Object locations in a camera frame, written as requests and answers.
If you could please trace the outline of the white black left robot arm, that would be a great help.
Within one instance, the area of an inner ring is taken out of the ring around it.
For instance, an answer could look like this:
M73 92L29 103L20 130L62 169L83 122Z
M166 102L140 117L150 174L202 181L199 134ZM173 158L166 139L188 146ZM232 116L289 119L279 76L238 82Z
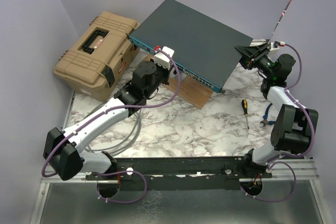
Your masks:
M132 79L98 111L62 131L56 127L51 129L43 151L42 177L57 175L62 180L69 180L81 172L94 172L104 179L112 178L116 172L113 157L106 151L89 152L86 147L108 128L140 109L170 103L172 99L156 105L148 105L147 101L159 85L168 83L172 69L178 69L172 60L164 64L157 59L143 61L134 70Z

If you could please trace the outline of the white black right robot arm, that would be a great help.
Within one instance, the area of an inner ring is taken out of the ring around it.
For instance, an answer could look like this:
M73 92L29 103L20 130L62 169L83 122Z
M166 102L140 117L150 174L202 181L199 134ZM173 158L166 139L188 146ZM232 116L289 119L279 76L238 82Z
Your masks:
M283 157L301 158L311 151L314 144L318 112L299 103L287 86L287 77L301 58L289 54L280 55L276 61L268 58L271 49L284 46L286 43L282 41L236 46L242 56L239 61L242 67L246 70L256 68L264 75L261 93L278 111L270 142L248 151L237 166L246 177L264 173L270 163Z

